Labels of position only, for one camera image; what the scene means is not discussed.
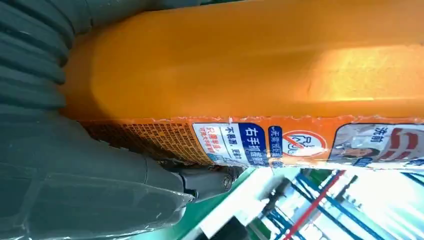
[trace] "orange bottle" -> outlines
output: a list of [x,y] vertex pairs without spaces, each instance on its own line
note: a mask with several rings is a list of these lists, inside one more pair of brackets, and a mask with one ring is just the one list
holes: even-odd
[[142,13],[80,39],[63,113],[164,159],[421,168],[423,9],[263,0]]

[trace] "gray plastic wrap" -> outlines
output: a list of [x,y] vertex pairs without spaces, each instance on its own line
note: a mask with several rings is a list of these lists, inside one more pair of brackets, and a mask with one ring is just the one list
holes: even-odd
[[[170,218],[175,215],[179,219],[193,199],[189,194],[143,183],[43,174],[5,164],[0,164],[0,169],[13,174],[0,176],[0,239],[132,236],[169,226]],[[157,197],[168,201],[157,201]]]

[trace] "red stripe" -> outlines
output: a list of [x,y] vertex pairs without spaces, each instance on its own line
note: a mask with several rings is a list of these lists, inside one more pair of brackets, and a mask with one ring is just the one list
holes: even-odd
[[283,136],[282,138],[285,139],[287,142],[291,143],[292,145],[300,148],[300,149],[305,148],[302,144],[300,144],[297,141],[291,139],[289,136]]
[[388,158],[390,158],[390,156],[392,156],[393,154],[395,154],[395,151],[388,151],[388,152],[386,152],[383,156],[381,156],[381,159],[388,159]]
[[309,215],[320,205],[320,202],[323,198],[327,197],[327,192],[329,189],[339,180],[340,176],[345,173],[345,170],[339,171],[332,181],[321,191],[319,196],[310,203],[309,207],[304,211],[304,213],[299,217],[299,219],[293,224],[293,226],[288,230],[288,233],[285,235],[283,240],[292,239],[292,236],[298,231],[302,224],[308,219]]
[[418,135],[410,132],[406,133],[406,135],[409,137],[409,143],[406,149],[415,149],[418,145]]
[[410,155],[410,154],[411,154],[410,151],[404,151],[399,156],[397,156],[395,159],[404,159],[404,158],[408,157],[408,155]]
[[395,128],[391,132],[390,136],[390,148],[391,149],[398,149],[401,145],[401,137],[399,136],[399,133],[402,132],[402,128]]

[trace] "person image on label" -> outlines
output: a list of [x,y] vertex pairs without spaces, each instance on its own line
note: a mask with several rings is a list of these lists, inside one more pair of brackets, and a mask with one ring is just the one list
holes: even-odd
[[351,147],[348,143],[336,145],[331,156],[334,158],[356,159],[372,157],[382,162],[403,162],[423,157],[424,131],[396,127],[383,149],[373,147]]

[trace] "prohibition symbol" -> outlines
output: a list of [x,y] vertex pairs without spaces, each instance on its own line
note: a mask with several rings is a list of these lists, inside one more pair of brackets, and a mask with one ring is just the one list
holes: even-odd
[[289,157],[313,157],[327,150],[326,140],[311,131],[289,131],[282,136],[282,151]]

